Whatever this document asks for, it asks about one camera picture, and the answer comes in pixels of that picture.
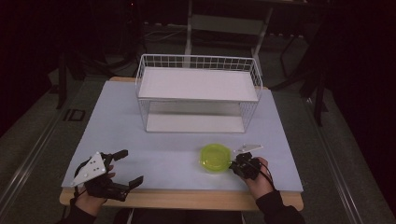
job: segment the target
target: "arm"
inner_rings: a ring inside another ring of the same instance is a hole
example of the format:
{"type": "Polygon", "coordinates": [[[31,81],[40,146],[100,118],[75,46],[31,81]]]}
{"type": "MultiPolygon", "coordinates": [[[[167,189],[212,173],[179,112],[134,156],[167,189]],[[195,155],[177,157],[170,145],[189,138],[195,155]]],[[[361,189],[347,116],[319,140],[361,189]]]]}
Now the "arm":
{"type": "MultiPolygon", "coordinates": [[[[268,174],[265,167],[268,161],[258,158],[262,165],[261,171],[268,174]]],[[[268,180],[258,175],[255,180],[244,179],[251,195],[256,200],[259,209],[264,213],[264,220],[268,224],[303,224],[303,216],[293,207],[285,206],[278,190],[274,190],[268,180]]]]}
{"type": "MultiPolygon", "coordinates": [[[[113,167],[113,165],[110,165],[109,170],[111,171],[113,167]]],[[[114,175],[114,173],[111,173],[108,174],[108,177],[111,178],[114,175]]],[[[96,198],[89,195],[84,189],[77,198],[71,200],[70,213],[68,217],[58,222],[58,224],[92,224],[96,220],[102,205],[106,201],[107,199],[96,198]]]]}

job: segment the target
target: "yellow bowl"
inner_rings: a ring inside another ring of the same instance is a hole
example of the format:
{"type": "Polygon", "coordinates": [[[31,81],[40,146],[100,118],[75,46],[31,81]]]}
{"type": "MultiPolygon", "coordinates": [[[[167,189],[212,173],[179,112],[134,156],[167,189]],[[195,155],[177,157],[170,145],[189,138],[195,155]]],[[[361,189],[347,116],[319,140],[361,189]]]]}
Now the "yellow bowl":
{"type": "Polygon", "coordinates": [[[209,144],[201,149],[201,165],[211,173],[226,171],[231,164],[231,150],[222,144],[209,144]]]}

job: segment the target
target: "gray floor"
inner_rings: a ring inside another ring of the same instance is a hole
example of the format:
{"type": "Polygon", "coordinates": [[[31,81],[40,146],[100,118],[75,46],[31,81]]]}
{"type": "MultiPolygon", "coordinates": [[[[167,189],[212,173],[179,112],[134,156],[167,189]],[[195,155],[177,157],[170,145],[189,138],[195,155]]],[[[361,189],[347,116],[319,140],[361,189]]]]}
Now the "gray floor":
{"type": "MultiPolygon", "coordinates": [[[[287,41],[279,36],[269,36],[264,40],[260,58],[265,86],[285,79],[278,56],[287,41]]],[[[296,41],[285,58],[289,70],[299,62],[305,49],[303,40],[296,41]]],[[[184,42],[177,38],[148,42],[148,53],[183,52],[184,42]]],[[[246,48],[198,44],[194,45],[192,53],[250,56],[246,48]]],[[[134,68],[133,64],[119,71],[118,75],[129,77],[134,68]]],[[[0,139],[3,153],[0,158],[1,191],[6,189],[29,152],[43,148],[35,169],[26,176],[29,178],[10,206],[4,223],[54,223],[60,219],[64,209],[59,204],[64,173],[105,80],[95,75],[87,77],[84,82],[71,80],[70,102],[60,111],[55,109],[57,96],[44,95],[0,139]],[[86,110],[88,114],[82,122],[63,121],[64,111],[68,108],[86,110]],[[52,127],[49,124],[54,120],[57,122],[52,127]],[[41,138],[39,143],[44,143],[43,146],[36,146],[42,133],[50,133],[50,137],[41,138]]],[[[323,127],[319,128],[312,118],[312,105],[298,94],[300,85],[297,83],[276,91],[274,97],[304,185],[302,214],[306,223],[396,223],[332,94],[325,92],[324,101],[329,112],[322,113],[323,127]]],[[[118,209],[104,208],[96,223],[112,223],[118,209]]],[[[263,223],[262,214],[258,212],[246,212],[245,217],[247,223],[263,223]]]]}

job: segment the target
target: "dark background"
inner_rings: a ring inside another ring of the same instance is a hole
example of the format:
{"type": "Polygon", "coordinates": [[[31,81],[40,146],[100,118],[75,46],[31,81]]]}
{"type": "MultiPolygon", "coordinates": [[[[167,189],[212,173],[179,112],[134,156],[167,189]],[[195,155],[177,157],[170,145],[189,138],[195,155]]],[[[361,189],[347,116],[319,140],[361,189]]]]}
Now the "dark background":
{"type": "MultiPolygon", "coordinates": [[[[95,1],[99,4],[94,9],[114,15],[104,16],[101,23],[92,16],[92,2],[7,0],[1,3],[0,136],[50,89],[47,74],[57,68],[59,54],[65,46],[72,46],[102,61],[107,52],[114,53],[115,50],[116,53],[123,53],[114,47],[114,43],[119,41],[114,36],[123,34],[120,30],[125,22],[124,12],[119,7],[101,5],[108,1],[95,1]]],[[[145,3],[142,18],[163,25],[186,24],[187,2],[142,1],[145,3]]],[[[396,71],[396,18],[393,10],[396,6],[391,1],[357,1],[349,4],[349,7],[337,10],[326,18],[312,44],[316,47],[307,58],[320,56],[323,59],[321,62],[329,68],[326,86],[332,91],[378,186],[396,214],[396,169],[393,165],[396,160],[396,94],[393,81],[396,71]]],[[[250,8],[241,5],[239,12],[242,14],[235,16],[248,14],[260,17],[265,9],[250,8]]],[[[298,6],[277,5],[269,32],[286,35],[295,32],[295,16],[299,9],[298,6]]],[[[221,11],[219,5],[213,3],[202,5],[198,10],[230,13],[229,10],[221,11]]]]}

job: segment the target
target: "chair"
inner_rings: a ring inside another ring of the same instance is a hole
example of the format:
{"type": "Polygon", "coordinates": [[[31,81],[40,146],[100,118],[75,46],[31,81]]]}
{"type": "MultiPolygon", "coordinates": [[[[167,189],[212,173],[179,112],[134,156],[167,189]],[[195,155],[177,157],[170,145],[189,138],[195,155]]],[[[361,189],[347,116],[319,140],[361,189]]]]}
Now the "chair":
{"type": "Polygon", "coordinates": [[[299,34],[303,35],[305,42],[308,45],[310,45],[312,43],[313,39],[315,38],[315,35],[318,32],[318,29],[320,27],[320,23],[319,22],[308,21],[308,22],[303,22],[303,23],[301,23],[301,25],[298,25],[298,26],[299,27],[297,28],[297,31],[295,32],[293,38],[291,39],[291,41],[289,41],[288,45],[286,45],[286,47],[280,53],[279,60],[280,60],[281,66],[282,66],[283,75],[285,77],[291,77],[294,72],[292,72],[291,74],[287,73],[286,68],[285,68],[285,63],[284,63],[284,60],[283,60],[284,54],[289,49],[289,47],[291,46],[293,41],[297,37],[299,37],[299,34]]]}

